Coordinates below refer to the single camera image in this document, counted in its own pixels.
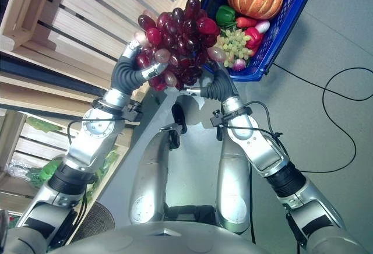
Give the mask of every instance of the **pepper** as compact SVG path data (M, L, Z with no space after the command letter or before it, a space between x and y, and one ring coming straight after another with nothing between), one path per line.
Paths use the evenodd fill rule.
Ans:
M225 24L234 22L235 21L234 9L227 5L219 6L216 12L215 20L219 26L224 26Z

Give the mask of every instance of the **plastic basket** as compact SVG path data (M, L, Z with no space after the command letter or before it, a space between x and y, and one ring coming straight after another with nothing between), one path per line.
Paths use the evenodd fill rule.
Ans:
M280 13L270 20L269 30L266 32L258 52L250 59L246 69L240 72L229 69L229 74L234 81L259 81L263 74L267 73L306 3L307 0L284 0ZM207 11L207 15L212 19L215 19L220 5L228 5L227 0L202 0L202 8Z

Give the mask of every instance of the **bunch of green grapes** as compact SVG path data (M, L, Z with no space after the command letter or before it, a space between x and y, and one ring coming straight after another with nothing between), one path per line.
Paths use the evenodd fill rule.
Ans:
M234 61L238 58L247 61L252 54L252 50L245 48L245 45L251 37L246 36L245 32L241 29L235 31L225 30L224 33L226 36L218 36L215 45L223 49L227 55L224 66L226 68L232 68Z

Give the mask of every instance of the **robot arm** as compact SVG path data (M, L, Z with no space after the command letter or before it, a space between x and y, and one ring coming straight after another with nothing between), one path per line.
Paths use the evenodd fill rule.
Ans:
M141 115L140 104L131 100L132 92L167 67L157 63L145 70L133 70L138 48L136 40L127 45L114 68L111 88L103 98L93 101L62 164L40 188L18 221L18 228L9 231L8 252L45 253L63 245L72 233L76 218L73 208L122 132L123 120L138 121Z
M341 216L330 201L296 169L271 136L258 130L242 129L258 128L258 124L249 116L250 109L244 107L221 64L216 63L214 69L214 81L210 86L183 92L221 101L223 113L214 112L212 124L228 126L229 138L242 148L254 169L270 183L287 210L286 219L297 242L308 253L367 253L347 233Z

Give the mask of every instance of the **gray floor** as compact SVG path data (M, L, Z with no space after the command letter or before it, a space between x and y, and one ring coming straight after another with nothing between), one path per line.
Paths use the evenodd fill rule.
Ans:
M373 0L309 0L275 62L321 85L345 68L372 69L372 4ZM244 101L261 100L268 105L273 127L284 133L282 141L299 168L328 170L351 158L351 142L323 113L322 90L275 66L260 82L239 83L237 87ZM348 96L366 97L373 92L373 77L363 71L348 72L335 79L330 88ZM112 212L117 227L129 224L129 195L143 149L160 126L172 122L170 107L178 94L167 94L100 198ZM186 109L188 133L182 137L180 149L170 153L167 203L214 204L221 144L215 139L209 118L219 104L201 98L178 99ZM309 177L340 211L348 230L373 252L373 99L352 102L327 94L325 101L333 119L355 139L357 157L343 171ZM253 117L266 127L262 109L252 109ZM295 240L284 210L268 184L256 174L253 196L258 245L270 253L295 253Z

